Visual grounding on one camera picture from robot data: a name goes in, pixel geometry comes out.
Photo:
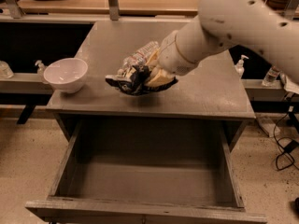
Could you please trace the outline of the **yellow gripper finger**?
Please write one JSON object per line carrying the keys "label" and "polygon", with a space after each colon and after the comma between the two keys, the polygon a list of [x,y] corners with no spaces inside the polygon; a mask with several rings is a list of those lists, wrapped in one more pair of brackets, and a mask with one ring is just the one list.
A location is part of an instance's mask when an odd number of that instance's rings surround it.
{"label": "yellow gripper finger", "polygon": [[152,54],[150,55],[148,61],[146,62],[146,66],[155,67],[158,62],[158,55],[159,55],[159,49],[156,49],[155,51],[153,51]]}
{"label": "yellow gripper finger", "polygon": [[173,74],[168,73],[160,66],[151,66],[149,68],[149,76],[146,78],[144,85],[150,88],[158,88],[169,85],[175,78]]}

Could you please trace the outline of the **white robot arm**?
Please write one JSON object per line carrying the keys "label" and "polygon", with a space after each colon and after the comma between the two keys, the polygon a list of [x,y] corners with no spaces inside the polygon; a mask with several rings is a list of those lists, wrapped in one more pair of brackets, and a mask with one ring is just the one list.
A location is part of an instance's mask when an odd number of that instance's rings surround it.
{"label": "white robot arm", "polygon": [[162,42],[149,63],[150,87],[185,76],[205,58],[235,45],[254,51],[299,83],[299,24],[262,0],[200,0],[198,15]]}

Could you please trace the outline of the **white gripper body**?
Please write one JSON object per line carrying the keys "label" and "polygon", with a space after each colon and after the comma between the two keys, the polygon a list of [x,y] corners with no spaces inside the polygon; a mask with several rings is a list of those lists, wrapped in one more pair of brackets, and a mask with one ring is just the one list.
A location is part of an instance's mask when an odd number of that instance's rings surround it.
{"label": "white gripper body", "polygon": [[197,67],[196,63],[189,62],[178,49],[176,42],[178,30],[168,35],[160,46],[158,54],[159,65],[172,75],[185,76]]}

